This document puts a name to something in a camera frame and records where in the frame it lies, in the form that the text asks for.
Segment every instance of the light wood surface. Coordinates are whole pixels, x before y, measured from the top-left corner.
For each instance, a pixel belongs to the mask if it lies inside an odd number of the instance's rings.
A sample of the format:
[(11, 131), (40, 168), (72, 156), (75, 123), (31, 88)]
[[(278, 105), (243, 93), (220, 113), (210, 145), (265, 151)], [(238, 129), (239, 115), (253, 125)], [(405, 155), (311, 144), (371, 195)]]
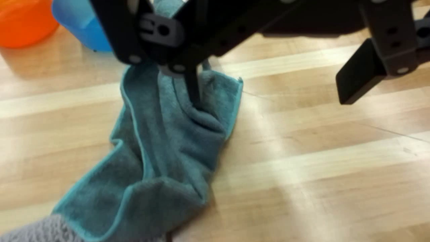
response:
[[(212, 60), (244, 78), (243, 99), (213, 200), (174, 241), (430, 240), (430, 65), (340, 106), (335, 74), (367, 36), (256, 35)], [(3, 233), (49, 214), (112, 148), (124, 66), (63, 28), (0, 52)]]

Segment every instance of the towel fold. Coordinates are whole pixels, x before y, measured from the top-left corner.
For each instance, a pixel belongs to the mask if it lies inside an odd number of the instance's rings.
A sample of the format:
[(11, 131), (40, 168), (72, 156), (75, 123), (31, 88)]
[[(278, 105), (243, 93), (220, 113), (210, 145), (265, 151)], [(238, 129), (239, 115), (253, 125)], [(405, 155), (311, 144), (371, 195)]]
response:
[[(157, 2), (172, 13), (182, 2)], [(205, 70), (195, 109), (183, 79), (147, 61), (121, 83), (124, 108), (111, 134), (112, 152), (79, 180), (54, 208), (87, 242), (161, 236), (208, 201), (209, 183), (229, 137), (242, 80)]]

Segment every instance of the teal towel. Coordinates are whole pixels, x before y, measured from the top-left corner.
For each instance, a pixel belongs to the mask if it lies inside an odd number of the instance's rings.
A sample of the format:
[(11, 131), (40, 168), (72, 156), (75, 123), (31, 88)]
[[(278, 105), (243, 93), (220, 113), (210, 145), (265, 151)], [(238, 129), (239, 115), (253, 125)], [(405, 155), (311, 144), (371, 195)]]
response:
[[(181, 1), (159, 4), (167, 12)], [(194, 216), (208, 201), (243, 87), (240, 79), (211, 70), (199, 80), (201, 105), (195, 109), (183, 79), (159, 73), (151, 61), (130, 67), (121, 83), (124, 108), (111, 134), (115, 148), (53, 213), (87, 242), (152, 238)]]

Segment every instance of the blue bowl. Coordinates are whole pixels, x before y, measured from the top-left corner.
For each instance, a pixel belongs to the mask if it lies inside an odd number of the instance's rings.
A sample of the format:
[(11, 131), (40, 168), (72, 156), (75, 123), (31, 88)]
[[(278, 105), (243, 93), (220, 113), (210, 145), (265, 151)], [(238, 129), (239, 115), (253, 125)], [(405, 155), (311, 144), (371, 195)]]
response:
[(84, 46), (97, 51), (112, 51), (89, 0), (53, 0), (52, 14)]

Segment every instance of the orange bowl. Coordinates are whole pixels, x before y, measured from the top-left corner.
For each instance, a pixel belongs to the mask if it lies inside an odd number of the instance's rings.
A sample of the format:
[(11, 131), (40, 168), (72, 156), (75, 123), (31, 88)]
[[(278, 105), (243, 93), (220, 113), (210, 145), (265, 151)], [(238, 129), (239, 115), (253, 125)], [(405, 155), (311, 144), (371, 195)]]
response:
[(50, 35), (58, 27), (51, 3), (52, 0), (0, 0), (0, 46), (25, 47)]

